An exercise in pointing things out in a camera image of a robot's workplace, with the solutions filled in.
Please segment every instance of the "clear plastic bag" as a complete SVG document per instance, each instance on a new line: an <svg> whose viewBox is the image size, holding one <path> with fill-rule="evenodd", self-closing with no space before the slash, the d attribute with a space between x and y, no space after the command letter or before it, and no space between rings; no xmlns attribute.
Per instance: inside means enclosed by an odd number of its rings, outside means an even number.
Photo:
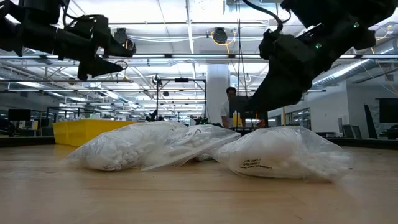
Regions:
<svg viewBox="0 0 398 224"><path fill-rule="evenodd" d="M239 139L234 131L213 126L190 126L186 133L169 139L165 147L157 147L144 156L141 171L164 166L181 166L188 160Z"/></svg>
<svg viewBox="0 0 398 224"><path fill-rule="evenodd" d="M258 129L210 154L238 174L258 177L335 181L353 166L350 152L303 127Z"/></svg>
<svg viewBox="0 0 398 224"><path fill-rule="evenodd" d="M146 153L163 147L187 129L173 121L131 124L100 134L73 151L63 163L105 171L140 166Z"/></svg>

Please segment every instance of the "yellow bin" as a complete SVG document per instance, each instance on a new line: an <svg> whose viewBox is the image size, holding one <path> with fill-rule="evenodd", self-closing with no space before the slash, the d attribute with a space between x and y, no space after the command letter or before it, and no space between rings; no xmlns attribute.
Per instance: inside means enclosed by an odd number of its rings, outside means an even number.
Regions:
<svg viewBox="0 0 398 224"><path fill-rule="evenodd" d="M95 119L53 123L55 143L78 147L104 132L134 123Z"/></svg>

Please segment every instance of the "man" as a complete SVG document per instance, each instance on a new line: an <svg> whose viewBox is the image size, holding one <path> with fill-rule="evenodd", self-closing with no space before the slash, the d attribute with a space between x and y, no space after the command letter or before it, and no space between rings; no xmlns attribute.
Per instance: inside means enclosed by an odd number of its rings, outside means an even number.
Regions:
<svg viewBox="0 0 398 224"><path fill-rule="evenodd" d="M229 117L229 101L236 96L236 89L234 87L228 87L226 89L226 95L228 100L221 105L221 120L224 128L232 128L233 120ZM246 127L246 120L242 118L242 126Z"/></svg>

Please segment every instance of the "white column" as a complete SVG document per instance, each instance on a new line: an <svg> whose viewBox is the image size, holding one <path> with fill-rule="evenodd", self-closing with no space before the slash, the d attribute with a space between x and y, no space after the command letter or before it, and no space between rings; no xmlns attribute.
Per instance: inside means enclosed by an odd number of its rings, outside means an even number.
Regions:
<svg viewBox="0 0 398 224"><path fill-rule="evenodd" d="M226 89L229 87L230 71L228 64L207 65L207 116L210 122L221 122L221 105L228 99Z"/></svg>

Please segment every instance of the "wooden table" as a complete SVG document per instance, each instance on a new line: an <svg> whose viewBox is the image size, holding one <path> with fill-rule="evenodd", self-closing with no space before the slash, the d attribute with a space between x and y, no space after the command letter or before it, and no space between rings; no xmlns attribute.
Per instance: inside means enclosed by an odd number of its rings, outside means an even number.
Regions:
<svg viewBox="0 0 398 224"><path fill-rule="evenodd" d="M57 165L72 147L0 149L1 223L398 223L398 152L349 148L338 183L241 177L213 161L158 172Z"/></svg>

